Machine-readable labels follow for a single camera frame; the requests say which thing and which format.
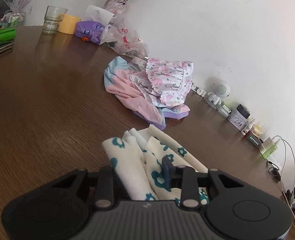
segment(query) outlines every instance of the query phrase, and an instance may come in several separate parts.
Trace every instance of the yellow cup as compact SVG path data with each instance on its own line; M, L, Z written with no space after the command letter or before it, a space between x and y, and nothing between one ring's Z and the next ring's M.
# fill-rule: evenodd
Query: yellow cup
M80 21L80 17L65 14L63 21L60 23L57 31L66 34L74 34L76 24Z

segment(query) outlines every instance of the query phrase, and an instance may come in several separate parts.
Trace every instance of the wooden table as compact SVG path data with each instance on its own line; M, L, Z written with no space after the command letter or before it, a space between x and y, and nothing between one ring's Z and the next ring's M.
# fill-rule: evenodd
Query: wooden table
M18 28L13 50L0 56L0 215L13 198L73 169L98 171L109 164L102 141L148 126L105 91L115 52L41 29ZM165 133L208 168L282 197L259 151L231 123L192 91L186 105L190 114L167 119Z

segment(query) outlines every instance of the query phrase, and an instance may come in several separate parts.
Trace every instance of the gray ribbed panel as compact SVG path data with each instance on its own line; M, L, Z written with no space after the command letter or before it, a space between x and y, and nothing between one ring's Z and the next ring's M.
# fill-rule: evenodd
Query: gray ribbed panel
M224 240L200 214L179 209L174 201L122 201L96 212L71 240Z

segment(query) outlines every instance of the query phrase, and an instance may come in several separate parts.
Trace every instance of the pink garment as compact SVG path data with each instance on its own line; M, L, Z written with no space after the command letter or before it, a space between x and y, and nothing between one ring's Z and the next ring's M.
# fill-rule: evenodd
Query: pink garment
M171 108L184 103L192 86L192 62L169 62L150 58L146 65L146 73L153 90L160 97L161 104Z
M129 80L129 76L135 72L130 69L117 69L114 74L113 84L108 85L106 91L115 94L126 108L141 113L148 121L161 124L162 116L158 109L146 101L136 85Z

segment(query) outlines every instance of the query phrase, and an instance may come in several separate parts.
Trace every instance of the white wall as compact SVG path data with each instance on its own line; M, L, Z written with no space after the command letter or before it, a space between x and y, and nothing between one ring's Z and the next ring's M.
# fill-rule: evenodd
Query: white wall
M82 16L88 4L104 1L32 0L26 25L41 25L47 5ZM227 81L226 101L247 106L267 134L281 135L295 154L295 0L130 1L129 20L150 57L193 61L193 81L204 88L214 77ZM294 163L287 153L282 179L292 188ZM283 164L282 145L274 157Z

